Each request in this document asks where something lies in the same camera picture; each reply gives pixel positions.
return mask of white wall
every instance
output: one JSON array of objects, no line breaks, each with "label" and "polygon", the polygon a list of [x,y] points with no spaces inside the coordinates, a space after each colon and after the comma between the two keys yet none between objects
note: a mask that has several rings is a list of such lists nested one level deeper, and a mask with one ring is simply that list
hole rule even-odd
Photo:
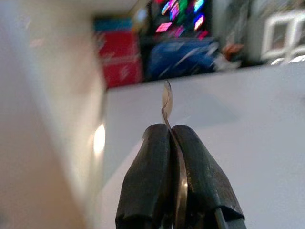
[{"label": "white wall", "polygon": [[104,92],[91,23],[75,3],[0,3],[0,228],[90,222]]}]

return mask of white table surface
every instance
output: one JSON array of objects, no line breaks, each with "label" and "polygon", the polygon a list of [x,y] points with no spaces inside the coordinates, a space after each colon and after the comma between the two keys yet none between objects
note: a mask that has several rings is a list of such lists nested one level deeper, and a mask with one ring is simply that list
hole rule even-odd
[{"label": "white table surface", "polygon": [[[305,228],[305,65],[170,80],[172,126],[195,130],[227,174],[248,229]],[[161,123],[163,82],[107,93],[98,228],[114,229],[144,130]]]}]

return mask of blurry background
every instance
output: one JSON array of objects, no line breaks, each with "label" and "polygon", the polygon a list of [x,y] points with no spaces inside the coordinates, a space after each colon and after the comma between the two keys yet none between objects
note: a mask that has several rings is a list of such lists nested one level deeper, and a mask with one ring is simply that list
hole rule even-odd
[{"label": "blurry background", "polygon": [[0,228],[93,228],[106,90],[304,61],[304,6],[1,1]]}]

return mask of black rubber grip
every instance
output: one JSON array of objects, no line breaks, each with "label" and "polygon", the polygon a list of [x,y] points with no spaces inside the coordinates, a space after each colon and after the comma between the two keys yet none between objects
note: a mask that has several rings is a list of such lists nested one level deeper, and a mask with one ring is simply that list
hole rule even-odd
[{"label": "black rubber grip", "polygon": [[227,176],[195,131],[178,125],[173,132],[183,152],[187,172],[187,220],[192,221],[191,216],[198,218],[197,213],[214,217],[217,208],[222,209],[226,221],[244,219]]},{"label": "black rubber grip", "polygon": [[155,124],[125,175],[116,214],[117,229],[159,228],[170,204],[170,132]]}]

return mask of red box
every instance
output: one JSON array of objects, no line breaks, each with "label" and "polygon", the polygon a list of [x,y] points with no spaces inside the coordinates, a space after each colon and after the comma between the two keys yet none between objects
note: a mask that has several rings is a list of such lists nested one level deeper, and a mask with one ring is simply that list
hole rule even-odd
[{"label": "red box", "polygon": [[138,57],[104,62],[102,68],[108,88],[142,81],[142,64]]},{"label": "red box", "polygon": [[131,31],[98,32],[97,44],[102,60],[133,57],[139,54],[138,37]]}]

